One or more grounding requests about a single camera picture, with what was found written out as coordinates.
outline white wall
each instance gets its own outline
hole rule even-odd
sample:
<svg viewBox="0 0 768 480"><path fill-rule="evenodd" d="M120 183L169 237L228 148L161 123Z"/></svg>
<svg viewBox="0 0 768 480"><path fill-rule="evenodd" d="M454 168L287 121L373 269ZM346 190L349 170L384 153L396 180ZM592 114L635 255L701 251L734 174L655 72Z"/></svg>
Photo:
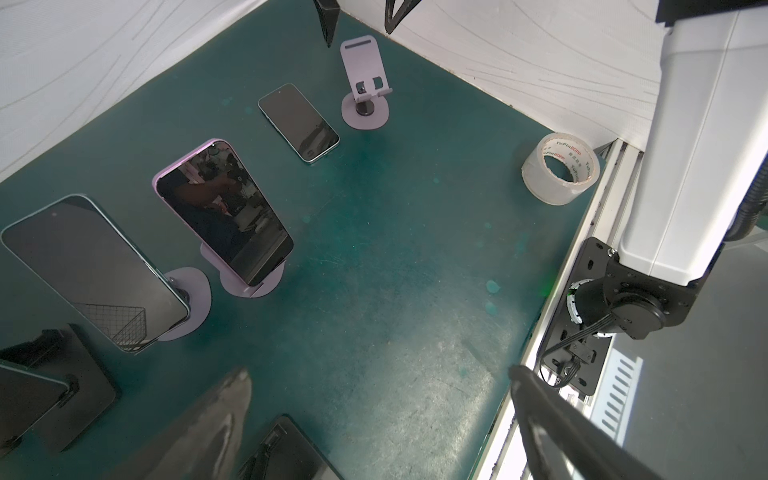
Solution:
<svg viewBox="0 0 768 480"><path fill-rule="evenodd" d="M384 31L384 0L339 3ZM422 0L392 39L552 130L644 150L665 31L657 3Z"/></svg>
<svg viewBox="0 0 768 480"><path fill-rule="evenodd" d="M0 181L266 0L0 0Z"/></svg>

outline roll of tape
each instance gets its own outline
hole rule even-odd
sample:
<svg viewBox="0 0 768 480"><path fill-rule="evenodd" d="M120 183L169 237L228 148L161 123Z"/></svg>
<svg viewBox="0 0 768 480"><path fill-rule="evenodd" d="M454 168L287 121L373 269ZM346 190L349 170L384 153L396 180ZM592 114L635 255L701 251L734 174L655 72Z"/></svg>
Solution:
<svg viewBox="0 0 768 480"><path fill-rule="evenodd" d="M549 170L545 156L553 157L571 172L573 181ZM591 187L600 177L600 163L591 148L569 134L542 138L523 163L523 181L536 198L550 205L565 205Z"/></svg>

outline pink phone frame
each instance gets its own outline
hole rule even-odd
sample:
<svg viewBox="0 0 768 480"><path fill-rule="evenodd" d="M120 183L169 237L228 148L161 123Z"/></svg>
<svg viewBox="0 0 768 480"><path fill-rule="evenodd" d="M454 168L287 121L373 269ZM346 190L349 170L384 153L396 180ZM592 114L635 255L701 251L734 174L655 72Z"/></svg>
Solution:
<svg viewBox="0 0 768 480"><path fill-rule="evenodd" d="M168 208L170 208L170 211L174 212L174 215L176 215L177 217L179 217L179 220L181 220L182 222L184 222L184 225L186 225L186 226L187 226L187 228L189 228L190 230L192 230L192 233L194 233L194 234L195 234L195 237L197 237L197 239L198 239L198 240L200 240L200 242L202 242L202 243L203 243L203 245L204 245L204 246L205 246L205 247L206 247L206 248L207 248L207 249L208 249L210 252L212 252L214 255L216 255L216 258L217 258L217 263L218 263L218 264L214 264L214 266L215 266L215 267L216 267L218 270L221 270L221 267L223 267L223 268L227 269L227 272L228 272L228 273L231 273L232 275L234 275L234 276L235 276L235 278L239 279L239 280L240 280L240 281L243 283L243 285L244 285L245 287L247 287L247 288L251 288L251 289L256 289L256 288L258 288L258 287L260 286L260 284L259 284L259 285L250 285L248 282L246 282L245 280L243 280L243 277L241 277L240 275L238 275L238 274L237 274L237 272L235 272L235 271L234 271L234 269L233 269L233 268L232 268L232 267L231 267L231 266L230 266L230 265L229 265L227 262L225 262L225 261L224 261L224 259L223 259L223 258L221 258L221 256L219 256L219 254L218 254L218 253L216 253L216 251L215 251L213 248L211 248L211 246L210 246L210 245L208 245L208 242L206 242L205 240L203 240L203 237L201 237L200 235L198 235L198 234L197 234L197 232L194 230L194 228L192 228L192 226L191 226L190 224L188 224L188 223L187 223L187 221L186 221L184 218L182 218L182 217L181 217L181 215L179 215L179 214L176 212L176 210L174 210L174 209L173 209L173 207L172 207L172 206L171 206L171 205L170 205L170 204L169 204L169 203L168 203L168 202L167 202L167 201L166 201L166 200L163 198L163 196L162 196L162 195L160 195L160 192L158 192L158 191L157 191L157 182L158 182L158 181L160 181L160 179L161 179L162 177L164 177L165 175L169 174L171 171L173 171L173 170L176 170L177 168L179 168L179 166L180 166L180 165L182 165L182 164L183 164L183 163L185 163L185 162L188 162L188 161L189 161L189 160L190 160L192 157L194 157L194 156L198 155L198 154L199 154L201 151L205 150L206 148L210 147L210 146L211 146L211 144L213 144L213 143L215 143L215 142L218 142L218 141L222 141L222 142L224 142L225 144L227 144L227 145L229 145L229 146L230 146L230 149L232 150L232 153L235 155L235 157L237 158L237 160L239 160L239 161L240 161L240 164L242 164L242 165L243 165L243 168L245 169L245 171L246 171L246 172L248 172L248 175L250 176L251 180L253 180L253 184L254 184L254 185L256 185L256 188L258 188L258 189L259 189L259 192L261 192L262 196L264 197L264 200L266 200L266 201L267 201L267 203L269 203L269 200L267 200L267 198L266 198L266 195L264 195L264 192L263 192L263 191L262 191L262 190L259 188L259 184L257 184L257 183L256 183L256 179L255 179L255 178L253 178L253 175L251 175L251 174L250 174L250 172L248 171L248 168L245 166L245 164L243 163L243 161L240 159L240 155L238 155L238 154L237 154L237 152L235 151L234 147L232 147L232 144L231 144L230 142L228 142L228 141L226 141L226 140L224 140L224 139L222 139L222 138L211 138L209 141L207 141L207 142L205 142L204 144L200 145L199 147L195 148L195 149L194 149L194 150L192 150L190 153L188 153L188 154L184 155L182 158L178 159L177 161L173 162L172 164L168 165L168 166L167 166L167 167L165 167L163 170L160 170L160 172L158 172L158 173L157 173L157 174L154 176L154 178L152 178L152 189L153 189L153 190L154 190L154 192L157 194L157 196L160 198L160 200L162 200L162 201L163 201L163 203L164 203L164 204L165 204L165 205L166 205ZM283 264L286 262L286 260L288 260L288 256L289 256L291 253L293 253L293 249L291 249L291 251L290 251L290 252L288 252L288 255L286 255L286 256L285 256L285 258L284 258L284 259L283 259L283 261L280 263L280 265L278 265L278 266L276 266L274 269L272 269L272 271L270 271L270 272L267 274L267 276L269 276L269 275L270 275L272 272L274 272L275 270L279 269L279 268L280 268L280 266L281 266L281 265L283 265Z"/></svg>

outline round phone stand base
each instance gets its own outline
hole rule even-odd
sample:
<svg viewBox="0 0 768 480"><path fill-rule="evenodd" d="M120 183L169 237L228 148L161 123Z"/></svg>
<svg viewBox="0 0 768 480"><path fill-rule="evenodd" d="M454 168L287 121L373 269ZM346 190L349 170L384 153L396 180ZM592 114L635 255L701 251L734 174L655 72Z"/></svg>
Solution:
<svg viewBox="0 0 768 480"><path fill-rule="evenodd" d="M200 254L205 260L208 260L211 265L219 270L221 286L223 286L230 295L242 296L243 298L259 298L260 296L265 296L272 290L275 290L277 284L280 283L280 279L283 278L283 271L286 267L286 263L282 262L275 268L275 270L272 270L260 284L250 286L243 282L243 279L238 277L235 272L233 272L205 243L200 245Z"/></svg>
<svg viewBox="0 0 768 480"><path fill-rule="evenodd" d="M189 295L190 315L187 319L160 335L157 339L161 342L175 340L195 331L203 324L210 312L210 283L205 273L185 266L165 274L170 284L184 290Z"/></svg>
<svg viewBox="0 0 768 480"><path fill-rule="evenodd" d="M372 97L373 113L363 116L357 112L355 95L349 92L341 100L341 116L350 127L356 130L375 130L382 127L389 119L389 104L384 97Z"/></svg>

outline green table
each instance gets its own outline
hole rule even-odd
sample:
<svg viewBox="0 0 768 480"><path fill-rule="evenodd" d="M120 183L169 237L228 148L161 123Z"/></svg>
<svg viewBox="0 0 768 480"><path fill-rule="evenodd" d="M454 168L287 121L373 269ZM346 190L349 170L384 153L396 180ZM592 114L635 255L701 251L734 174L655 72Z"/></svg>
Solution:
<svg viewBox="0 0 768 480"><path fill-rule="evenodd" d="M328 49L312 2L267 2L0 184L0 225L91 195L161 270L202 269L214 298L198 331L132 356L0 251L0 346L82 324L121 390L69 450L28 435L0 477L108 472L236 366L254 382L242 458L288 413L347 480L469 475L589 195L536 200L520 167L549 130L378 34L389 123L347 127L339 43L368 33L343 15ZM257 107L287 82L341 136L312 166ZM296 242L261 299L223 291L151 188L211 137L235 147Z"/></svg>

